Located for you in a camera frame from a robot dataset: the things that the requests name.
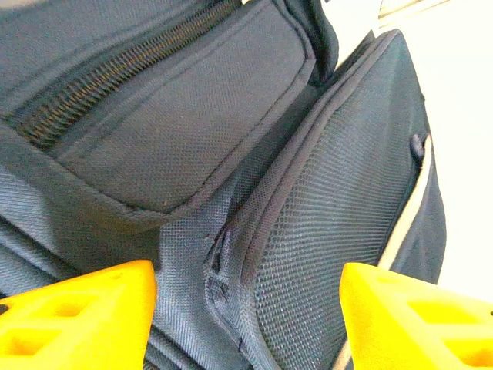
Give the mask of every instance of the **yellow plastic piece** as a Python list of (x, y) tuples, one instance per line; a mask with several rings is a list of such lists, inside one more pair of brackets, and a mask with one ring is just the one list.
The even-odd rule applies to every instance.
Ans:
[(493, 304), (365, 264), (340, 302), (355, 370), (493, 369)]
[(0, 369), (142, 370), (155, 301), (149, 261), (2, 299)]

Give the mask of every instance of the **gray backpack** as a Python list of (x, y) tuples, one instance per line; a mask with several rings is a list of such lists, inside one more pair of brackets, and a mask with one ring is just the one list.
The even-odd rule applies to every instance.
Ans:
[(341, 369), (346, 262), (437, 281), (444, 209), (399, 31), (335, 69), (316, 0), (0, 17), (4, 296), (149, 259), (144, 368)]

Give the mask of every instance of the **bag pocket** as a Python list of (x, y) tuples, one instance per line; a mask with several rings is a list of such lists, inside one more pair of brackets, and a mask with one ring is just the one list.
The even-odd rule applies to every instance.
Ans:
[(69, 171), (58, 178), (80, 180), (86, 204), (102, 203), (92, 194), (113, 203), (104, 218), (120, 221), (106, 225), (145, 230), (203, 204), (313, 67), (309, 40), (281, 2), (253, 2), (122, 84), (45, 152)]
[(317, 102), (206, 262), (210, 311), (254, 368), (328, 368), (346, 262), (376, 264), (429, 132), (404, 37), (382, 35)]

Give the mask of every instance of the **yellow plastic object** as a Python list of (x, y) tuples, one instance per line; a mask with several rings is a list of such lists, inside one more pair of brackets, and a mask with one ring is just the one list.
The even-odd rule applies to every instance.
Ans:
[(493, 369), (493, 304), (365, 264), (340, 302), (355, 370)]
[(142, 370), (155, 301), (149, 261), (2, 299), (0, 369)]

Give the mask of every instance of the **zipper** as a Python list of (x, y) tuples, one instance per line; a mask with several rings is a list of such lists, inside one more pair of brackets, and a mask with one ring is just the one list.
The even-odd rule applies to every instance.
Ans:
[(22, 119), (16, 131), (39, 149), (50, 150), (69, 127), (123, 83), (187, 47), (241, 5), (241, 0), (217, 0), (171, 29), (101, 62), (66, 83), (47, 103)]

